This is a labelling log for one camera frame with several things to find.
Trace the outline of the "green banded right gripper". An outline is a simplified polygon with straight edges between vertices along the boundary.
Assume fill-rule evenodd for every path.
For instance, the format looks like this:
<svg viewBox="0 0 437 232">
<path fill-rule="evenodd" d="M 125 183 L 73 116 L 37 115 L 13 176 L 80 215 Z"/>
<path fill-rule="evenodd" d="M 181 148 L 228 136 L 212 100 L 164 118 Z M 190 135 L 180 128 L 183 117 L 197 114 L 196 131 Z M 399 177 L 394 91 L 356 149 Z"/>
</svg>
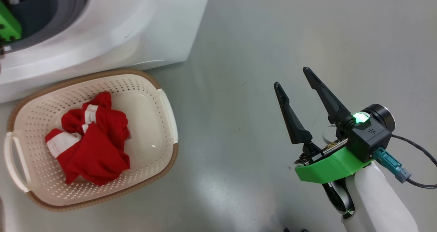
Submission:
<svg viewBox="0 0 437 232">
<path fill-rule="evenodd" d="M 309 67 L 303 68 L 310 86 L 320 97 L 331 124 L 345 121 L 351 117 L 351 112 L 340 102 L 331 90 Z M 292 144 L 312 143 L 312 135 L 307 131 L 290 107 L 290 100 L 279 82 L 274 83 L 274 91 L 280 106 L 284 123 Z M 323 152 L 328 157 L 315 163 L 306 162 L 295 167 L 295 172 L 301 181 L 325 184 L 353 175 L 373 162 L 373 159 L 362 162 L 347 149 L 348 139 L 337 139 L 326 145 Z"/>
</svg>

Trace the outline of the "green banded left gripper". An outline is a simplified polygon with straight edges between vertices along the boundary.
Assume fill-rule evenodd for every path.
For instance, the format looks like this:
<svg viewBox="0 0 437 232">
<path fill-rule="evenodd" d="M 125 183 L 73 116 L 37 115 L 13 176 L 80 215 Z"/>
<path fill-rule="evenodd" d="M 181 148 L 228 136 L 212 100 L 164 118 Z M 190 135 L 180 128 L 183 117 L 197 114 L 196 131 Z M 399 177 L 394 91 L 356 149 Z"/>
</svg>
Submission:
<svg viewBox="0 0 437 232">
<path fill-rule="evenodd" d="M 0 2 L 0 39 L 1 43 L 19 40 L 22 37 L 22 27 L 7 6 Z"/>
</svg>

